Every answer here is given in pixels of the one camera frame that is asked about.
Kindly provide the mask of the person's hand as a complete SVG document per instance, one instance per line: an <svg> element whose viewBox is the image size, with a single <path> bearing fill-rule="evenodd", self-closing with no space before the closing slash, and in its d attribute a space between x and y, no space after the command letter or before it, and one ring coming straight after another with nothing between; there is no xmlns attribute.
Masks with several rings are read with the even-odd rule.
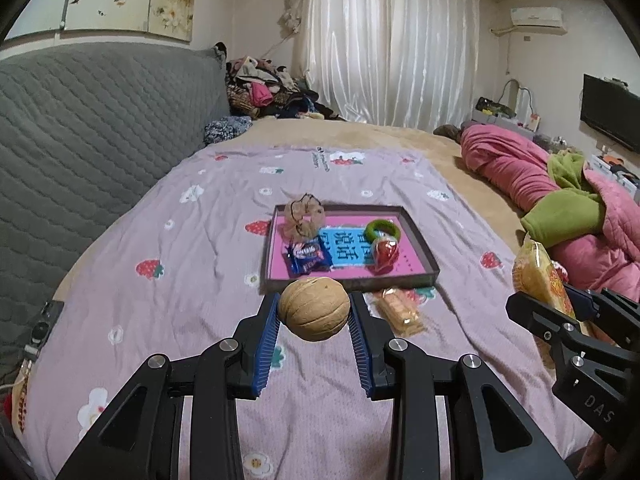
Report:
<svg viewBox="0 0 640 480"><path fill-rule="evenodd" d="M594 432L579 461L577 479L603 479L614 472L614 464L621 457L622 454Z"/></svg>

